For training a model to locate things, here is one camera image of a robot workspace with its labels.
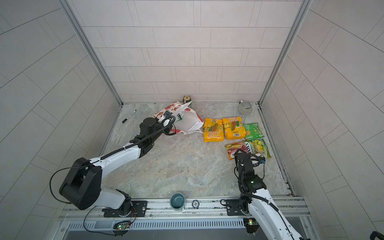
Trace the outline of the green yellow snack packet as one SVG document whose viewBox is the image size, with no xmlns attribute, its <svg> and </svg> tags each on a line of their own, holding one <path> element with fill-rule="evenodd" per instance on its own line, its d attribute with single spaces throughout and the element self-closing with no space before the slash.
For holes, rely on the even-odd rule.
<svg viewBox="0 0 384 240">
<path fill-rule="evenodd" d="M 263 139 L 243 141 L 247 150 L 252 154 L 261 154 L 264 157 L 271 158 L 267 144 Z"/>
</svg>

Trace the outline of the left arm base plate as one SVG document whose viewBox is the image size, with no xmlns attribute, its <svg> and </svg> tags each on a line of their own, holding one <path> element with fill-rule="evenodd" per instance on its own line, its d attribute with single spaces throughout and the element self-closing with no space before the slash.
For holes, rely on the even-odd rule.
<svg viewBox="0 0 384 240">
<path fill-rule="evenodd" d="M 129 203 L 123 203 L 117 210 L 105 208 L 102 209 L 102 212 L 104 213 L 105 218 L 141 218 L 145 216 L 147 206 L 147 201 L 130 201 Z"/>
</svg>

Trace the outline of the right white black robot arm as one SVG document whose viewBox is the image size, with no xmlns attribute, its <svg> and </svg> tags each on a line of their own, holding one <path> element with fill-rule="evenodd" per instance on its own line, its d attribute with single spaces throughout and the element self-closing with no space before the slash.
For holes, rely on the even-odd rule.
<svg viewBox="0 0 384 240">
<path fill-rule="evenodd" d="M 281 213 L 263 179 L 255 173 L 254 167 L 264 164 L 265 157 L 237 150 L 234 159 L 242 211 L 256 220 L 269 240 L 302 240 L 303 236 Z"/>
</svg>

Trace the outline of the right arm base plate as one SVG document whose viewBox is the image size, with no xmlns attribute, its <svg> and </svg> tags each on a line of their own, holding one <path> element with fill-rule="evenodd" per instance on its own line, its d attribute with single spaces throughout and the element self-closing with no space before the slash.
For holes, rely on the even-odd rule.
<svg viewBox="0 0 384 240">
<path fill-rule="evenodd" d="M 227 209 L 228 216 L 250 216 L 247 201 L 243 198 L 240 199 L 227 199 L 224 200 L 224 206 Z"/>
</svg>

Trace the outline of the orange snack packet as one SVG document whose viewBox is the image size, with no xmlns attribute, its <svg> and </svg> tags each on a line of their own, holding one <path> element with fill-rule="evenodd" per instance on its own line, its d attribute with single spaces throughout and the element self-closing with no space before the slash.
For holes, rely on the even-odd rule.
<svg viewBox="0 0 384 240">
<path fill-rule="evenodd" d="M 243 141 L 227 144 L 227 145 L 225 145 L 225 148 L 227 150 L 227 153 L 228 153 L 228 156 L 229 156 L 229 160 L 234 160 L 235 159 L 234 154 L 238 150 L 241 150 L 241 151 L 243 151 L 245 153 L 249 153 L 249 151 L 247 150 L 247 147 L 246 147 L 246 145 L 245 145 L 245 143 Z"/>
</svg>

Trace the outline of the red white paper gift bag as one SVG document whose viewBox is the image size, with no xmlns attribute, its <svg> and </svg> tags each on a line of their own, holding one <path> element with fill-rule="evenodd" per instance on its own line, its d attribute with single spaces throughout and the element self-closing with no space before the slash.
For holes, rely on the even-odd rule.
<svg viewBox="0 0 384 240">
<path fill-rule="evenodd" d="M 201 127 L 204 125 L 204 121 L 189 105 L 190 103 L 174 102 L 154 114 L 154 118 L 157 118 L 160 123 L 166 117 L 174 116 L 176 120 L 171 127 L 170 133 L 202 133 Z"/>
</svg>

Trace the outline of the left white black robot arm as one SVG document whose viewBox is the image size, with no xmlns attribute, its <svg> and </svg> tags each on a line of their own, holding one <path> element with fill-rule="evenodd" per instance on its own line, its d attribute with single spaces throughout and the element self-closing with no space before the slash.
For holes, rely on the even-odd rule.
<svg viewBox="0 0 384 240">
<path fill-rule="evenodd" d="M 162 135 L 172 136 L 176 118 L 163 120 L 146 118 L 140 124 L 140 134 L 125 146 L 90 160 L 77 159 L 68 167 L 67 176 L 59 188 L 63 203 L 72 204 L 79 210 L 91 206 L 105 207 L 113 215 L 126 216 L 132 211 L 131 197 L 121 190 L 103 190 L 102 180 L 114 170 L 145 156 Z"/>
</svg>

